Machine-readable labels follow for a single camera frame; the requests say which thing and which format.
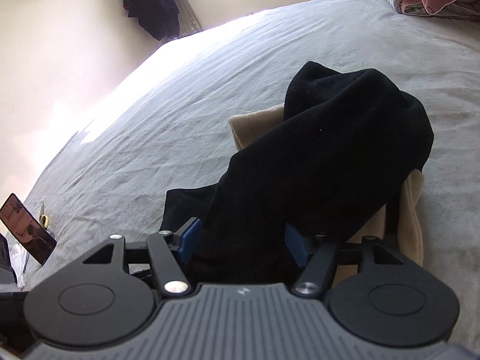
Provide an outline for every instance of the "white cloth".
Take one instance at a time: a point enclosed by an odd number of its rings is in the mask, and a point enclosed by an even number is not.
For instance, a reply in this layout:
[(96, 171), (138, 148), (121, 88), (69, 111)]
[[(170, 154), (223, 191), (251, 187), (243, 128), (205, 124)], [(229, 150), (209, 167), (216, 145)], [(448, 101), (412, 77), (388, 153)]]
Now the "white cloth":
[(417, 204), (423, 266), (460, 298), (453, 342), (480, 350), (480, 27), (398, 15), (385, 0), (281, 7), (160, 47), (26, 199), (34, 216), (45, 204), (58, 241), (43, 268), (30, 259), (27, 289), (111, 234), (135, 241), (157, 231), (168, 189), (226, 171), (236, 152), (227, 119), (283, 102), (309, 60), (376, 68), (424, 104), (435, 141)]

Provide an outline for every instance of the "black circular disc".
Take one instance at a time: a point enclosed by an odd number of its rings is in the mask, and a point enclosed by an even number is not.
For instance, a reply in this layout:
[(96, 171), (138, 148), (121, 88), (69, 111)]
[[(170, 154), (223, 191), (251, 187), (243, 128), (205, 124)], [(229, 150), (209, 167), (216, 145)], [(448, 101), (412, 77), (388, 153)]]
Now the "black circular disc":
[(388, 315), (406, 316), (419, 312), (425, 306), (425, 296), (416, 289), (399, 284), (385, 284), (369, 294), (371, 304)]
[(349, 332), (388, 347), (420, 347), (447, 339), (457, 321), (454, 292), (421, 268), (379, 265), (339, 283), (328, 308)]
[(121, 271), (95, 265), (53, 275), (26, 297), (25, 318), (35, 335), (53, 345), (96, 347), (139, 329), (155, 306), (150, 288)]
[(58, 297), (60, 306), (73, 315), (100, 314), (114, 301), (114, 292), (100, 284), (78, 284), (67, 288)]

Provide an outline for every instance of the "sunlight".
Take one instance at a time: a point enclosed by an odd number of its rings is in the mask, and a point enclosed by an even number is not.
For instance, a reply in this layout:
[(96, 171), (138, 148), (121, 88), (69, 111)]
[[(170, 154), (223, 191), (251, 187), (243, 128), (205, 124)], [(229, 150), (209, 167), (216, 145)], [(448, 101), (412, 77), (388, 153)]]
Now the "sunlight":
[(242, 17), (161, 46), (93, 110), (83, 124), (87, 125), (87, 135), (82, 143), (93, 142), (136, 101), (161, 87), (176, 71), (194, 61), (200, 54), (208, 55), (227, 44), (241, 31), (258, 23), (264, 15), (265, 12), (261, 12)]
[(37, 175), (42, 173), (68, 139), (83, 126), (73, 122), (79, 120), (79, 115), (60, 100), (54, 103), (51, 114), (46, 117), (49, 121), (46, 128), (15, 138), (16, 147), (20, 150), (25, 148), (22, 154), (29, 159), (32, 171)]

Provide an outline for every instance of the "gray ribbed cover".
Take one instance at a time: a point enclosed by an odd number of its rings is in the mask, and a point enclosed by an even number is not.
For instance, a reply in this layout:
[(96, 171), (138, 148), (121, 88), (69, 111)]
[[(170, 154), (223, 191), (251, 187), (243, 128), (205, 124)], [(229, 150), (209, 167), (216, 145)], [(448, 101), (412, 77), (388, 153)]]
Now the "gray ribbed cover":
[(150, 326), (115, 347), (81, 353), (40, 344), (26, 358), (423, 360), (447, 349), (445, 343), (401, 350), (368, 344), (340, 327), (321, 302), (296, 298), (282, 284), (204, 285), (191, 298), (166, 302)]

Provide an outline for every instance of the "smartphone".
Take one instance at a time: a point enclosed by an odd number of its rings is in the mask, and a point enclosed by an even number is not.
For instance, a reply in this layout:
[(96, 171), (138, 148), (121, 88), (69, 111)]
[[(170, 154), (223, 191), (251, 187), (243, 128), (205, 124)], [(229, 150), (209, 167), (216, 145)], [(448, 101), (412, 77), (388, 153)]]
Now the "smartphone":
[(12, 193), (0, 208), (0, 220), (40, 264), (45, 264), (57, 242)]

